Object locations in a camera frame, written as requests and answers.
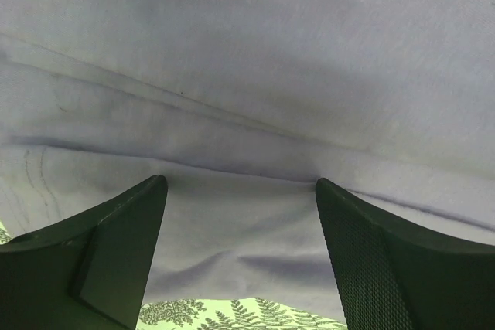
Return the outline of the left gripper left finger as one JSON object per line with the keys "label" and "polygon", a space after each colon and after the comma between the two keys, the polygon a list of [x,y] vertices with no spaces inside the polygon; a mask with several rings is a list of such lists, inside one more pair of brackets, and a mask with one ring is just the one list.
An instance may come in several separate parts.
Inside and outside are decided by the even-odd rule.
{"label": "left gripper left finger", "polygon": [[3,329],[134,329],[166,205],[152,176],[1,246]]}

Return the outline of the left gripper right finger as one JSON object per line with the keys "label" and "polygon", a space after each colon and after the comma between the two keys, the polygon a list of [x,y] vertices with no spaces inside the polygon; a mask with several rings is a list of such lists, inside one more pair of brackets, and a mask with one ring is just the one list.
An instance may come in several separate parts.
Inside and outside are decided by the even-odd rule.
{"label": "left gripper right finger", "polygon": [[494,247],[430,230],[319,179],[316,204],[349,329],[492,329]]}

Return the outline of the purple t shirt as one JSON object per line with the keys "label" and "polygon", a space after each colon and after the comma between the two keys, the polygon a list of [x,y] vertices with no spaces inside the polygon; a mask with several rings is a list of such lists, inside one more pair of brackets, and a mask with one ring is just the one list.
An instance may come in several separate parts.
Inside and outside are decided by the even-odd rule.
{"label": "purple t shirt", "polygon": [[314,187],[494,242],[494,0],[1,0],[11,236],[153,175],[148,303],[343,320]]}

